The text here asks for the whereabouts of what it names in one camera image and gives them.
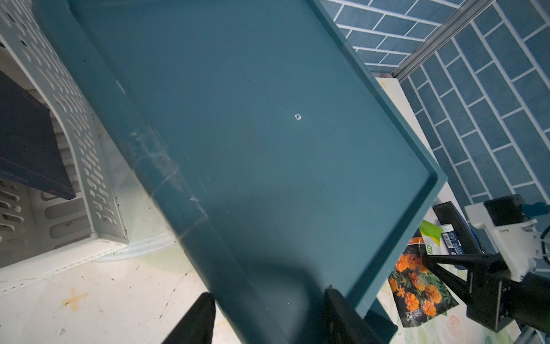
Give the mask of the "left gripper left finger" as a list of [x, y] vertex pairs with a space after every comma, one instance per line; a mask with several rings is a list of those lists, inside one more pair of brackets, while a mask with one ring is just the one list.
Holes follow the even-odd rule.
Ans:
[[202, 293], [163, 344], [212, 344], [216, 302], [210, 292]]

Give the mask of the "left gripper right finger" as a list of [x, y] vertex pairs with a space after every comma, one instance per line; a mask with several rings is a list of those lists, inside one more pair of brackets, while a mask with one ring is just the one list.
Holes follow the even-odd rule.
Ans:
[[334, 288], [325, 290], [323, 321], [328, 343], [378, 343], [372, 328]]

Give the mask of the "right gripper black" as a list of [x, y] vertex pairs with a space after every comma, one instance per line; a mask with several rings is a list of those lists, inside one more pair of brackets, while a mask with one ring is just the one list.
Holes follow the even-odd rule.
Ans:
[[[423, 264], [465, 304], [471, 320], [498, 332], [515, 320], [549, 334], [549, 279], [527, 273], [520, 281], [500, 255], [427, 255]], [[441, 264], [468, 267], [465, 281]]]

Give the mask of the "orange marigold seed bag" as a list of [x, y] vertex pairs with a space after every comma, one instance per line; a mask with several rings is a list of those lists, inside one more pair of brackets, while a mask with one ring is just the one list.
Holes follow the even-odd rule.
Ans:
[[426, 255], [423, 238], [412, 238], [388, 277], [405, 328], [416, 328], [458, 306], [449, 289], [424, 266]]

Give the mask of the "green seed bag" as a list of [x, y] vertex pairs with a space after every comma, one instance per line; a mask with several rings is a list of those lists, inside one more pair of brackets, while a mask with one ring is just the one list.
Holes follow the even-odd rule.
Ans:
[[434, 224], [427, 221], [422, 221], [419, 226], [422, 235], [426, 252], [429, 255], [443, 255], [445, 252], [442, 248], [442, 233], [443, 230]]

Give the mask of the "teal drawer cabinet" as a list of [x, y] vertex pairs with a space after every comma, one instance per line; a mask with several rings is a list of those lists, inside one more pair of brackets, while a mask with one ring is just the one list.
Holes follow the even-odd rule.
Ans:
[[318, 1], [34, 1], [244, 343], [367, 312], [445, 175]]

